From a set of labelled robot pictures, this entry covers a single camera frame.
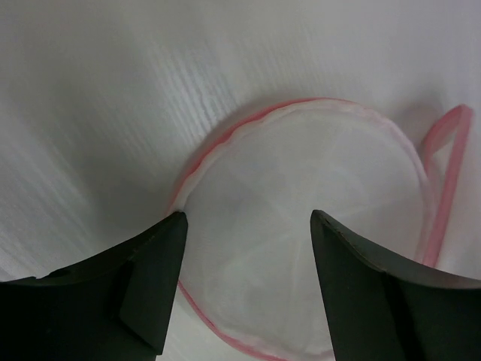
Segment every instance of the pink edge binding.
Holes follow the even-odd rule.
[[[422,263],[429,267],[435,267],[439,259],[458,183],[459,172],[461,170],[461,164],[467,146],[473,114],[473,110],[467,105],[459,105],[453,108],[432,126],[424,140],[424,167],[428,178],[432,179],[433,170],[431,162],[433,156],[444,146],[447,138],[453,132],[457,131],[444,177],[445,179],[439,207],[434,218],[431,234],[428,237],[426,252],[422,260]]]
[[[261,120],[264,118],[266,115],[269,113],[276,111],[278,109],[298,104],[298,103],[304,103],[304,102],[311,102],[314,100],[335,100],[340,103],[345,103],[345,104],[356,104],[355,102],[351,102],[345,99],[336,99],[336,98],[305,98],[305,99],[295,99],[295,100],[290,100],[286,102],[281,102],[279,104],[273,105],[269,108],[265,108],[264,110],[261,110],[257,113],[254,113],[253,115],[243,119],[242,121],[235,123],[233,126],[225,130],[219,138],[217,138],[213,143],[209,144],[207,149],[203,150],[199,155],[196,156],[195,161],[193,164],[190,165],[190,167],[187,168],[186,172],[183,173],[183,176],[181,177],[180,181],[177,183],[177,186],[174,187],[173,191],[173,196],[171,197],[170,202],[168,203],[168,210],[166,212],[166,216],[169,215],[174,209],[174,203],[175,200],[177,199],[177,196],[179,195],[180,191],[182,190],[183,186],[185,185],[185,182],[187,179],[193,175],[194,173],[197,172],[197,170],[200,168],[201,164],[203,163],[204,159],[206,156],[208,156],[216,147],[218,147],[221,144],[227,143],[233,133],[240,127],[248,124],[248,123],[254,123],[256,121]],[[180,289],[180,292],[182,292],[183,296],[186,298],[187,302],[191,305],[192,309],[194,312],[198,315],[198,317],[201,319],[201,321],[221,340],[223,340],[226,344],[232,346],[233,348],[239,350],[240,352],[243,352],[247,355],[253,356],[258,359],[263,359],[265,361],[289,361],[288,359],[270,355],[267,353],[263,353],[261,351],[256,350],[254,347],[244,344],[242,341],[239,341],[236,338],[232,338],[225,333],[223,333],[217,326],[216,324],[209,319],[209,317],[204,314],[204,312],[201,310],[201,308],[197,305],[195,300],[190,296],[189,292],[186,290],[186,288],[182,285],[182,282],[178,282],[178,286]]]

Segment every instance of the white background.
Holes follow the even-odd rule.
[[[157,222],[205,135],[254,108],[349,99],[416,145],[458,103],[481,114],[480,18],[479,0],[0,0],[0,279]],[[477,239],[441,268],[481,276]],[[187,311],[163,359],[237,355]]]

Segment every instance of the mesh bag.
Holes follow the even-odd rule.
[[[262,359],[332,357],[310,213],[322,209],[396,253],[435,264],[469,126],[457,133],[444,182],[433,157],[461,115],[471,116],[466,109],[430,132],[425,166],[392,121],[337,99],[283,103],[221,134],[187,171],[169,210],[189,219],[180,289],[198,316]]]

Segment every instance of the black jaw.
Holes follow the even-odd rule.
[[[314,211],[336,361],[481,360],[481,281],[420,265]]]
[[[186,233],[177,212],[45,278],[0,283],[0,359],[153,361],[164,347]]]

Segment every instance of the pink strap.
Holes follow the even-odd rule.
[[[439,206],[422,260],[422,263],[429,267],[436,266],[443,245],[472,119],[473,110],[467,105],[458,105],[433,125],[424,140],[424,167],[428,178],[433,180],[435,175],[432,158],[445,145],[449,136],[457,131],[449,156]]]

